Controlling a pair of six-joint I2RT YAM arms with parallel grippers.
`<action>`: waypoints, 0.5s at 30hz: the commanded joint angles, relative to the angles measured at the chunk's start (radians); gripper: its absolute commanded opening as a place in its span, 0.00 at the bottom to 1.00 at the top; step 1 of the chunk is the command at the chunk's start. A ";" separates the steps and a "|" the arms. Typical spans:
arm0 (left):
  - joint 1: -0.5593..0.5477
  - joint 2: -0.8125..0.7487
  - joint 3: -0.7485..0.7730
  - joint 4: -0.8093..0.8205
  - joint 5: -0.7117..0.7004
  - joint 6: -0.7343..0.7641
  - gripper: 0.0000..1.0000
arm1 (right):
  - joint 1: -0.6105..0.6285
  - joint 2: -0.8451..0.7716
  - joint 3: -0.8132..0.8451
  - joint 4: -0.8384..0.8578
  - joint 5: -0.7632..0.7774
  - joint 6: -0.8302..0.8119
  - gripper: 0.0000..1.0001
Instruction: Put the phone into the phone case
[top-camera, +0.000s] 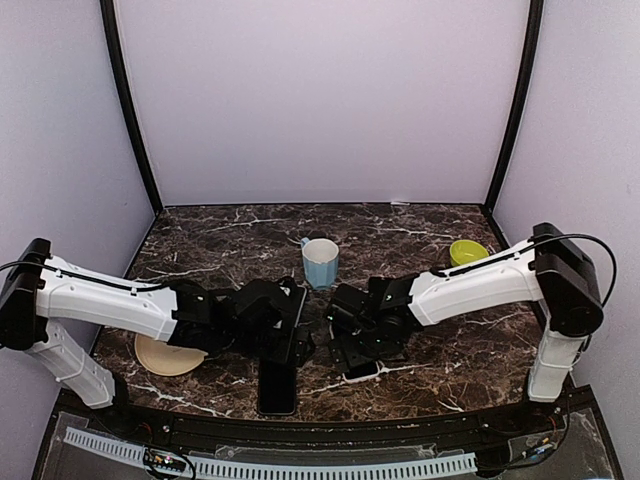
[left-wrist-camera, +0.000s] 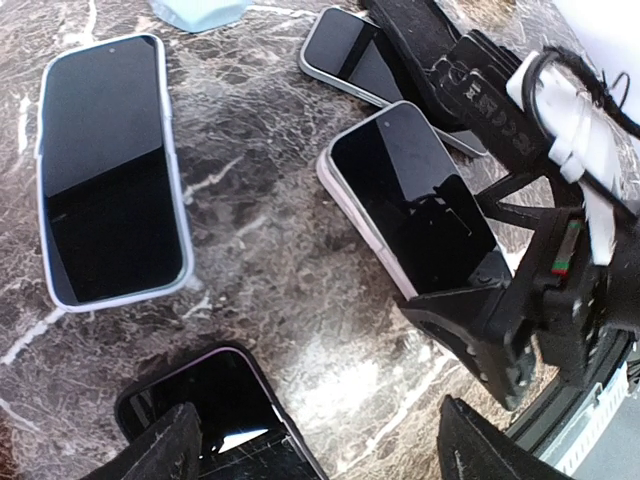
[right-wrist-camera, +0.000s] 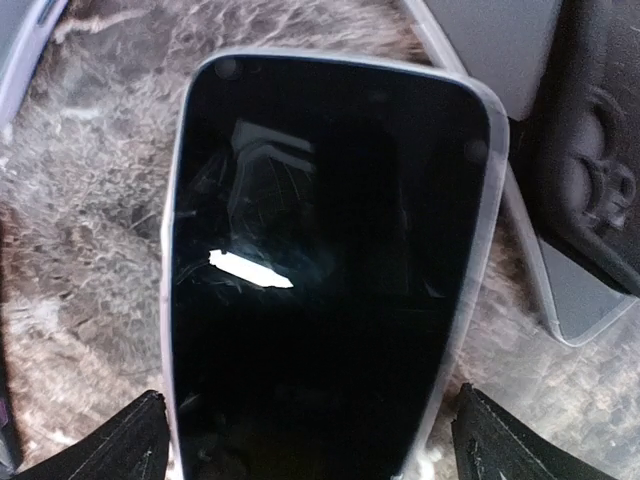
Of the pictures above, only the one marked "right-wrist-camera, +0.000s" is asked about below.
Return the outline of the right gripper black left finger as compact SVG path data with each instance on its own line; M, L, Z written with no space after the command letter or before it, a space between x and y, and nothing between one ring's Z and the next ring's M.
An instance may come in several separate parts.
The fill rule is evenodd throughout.
M164 396L145 392L87 437L19 473L19 480L163 480L168 465Z

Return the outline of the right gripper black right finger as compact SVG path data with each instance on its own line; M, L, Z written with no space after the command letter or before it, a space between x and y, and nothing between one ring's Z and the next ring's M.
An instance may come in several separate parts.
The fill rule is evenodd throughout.
M602 480L610 476L544 440L469 383L461 386L451 430L458 477Z

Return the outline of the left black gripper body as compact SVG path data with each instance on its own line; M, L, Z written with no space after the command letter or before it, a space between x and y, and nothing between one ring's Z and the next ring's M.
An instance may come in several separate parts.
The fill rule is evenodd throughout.
M535 231L639 292L639 4L561 5L516 178Z

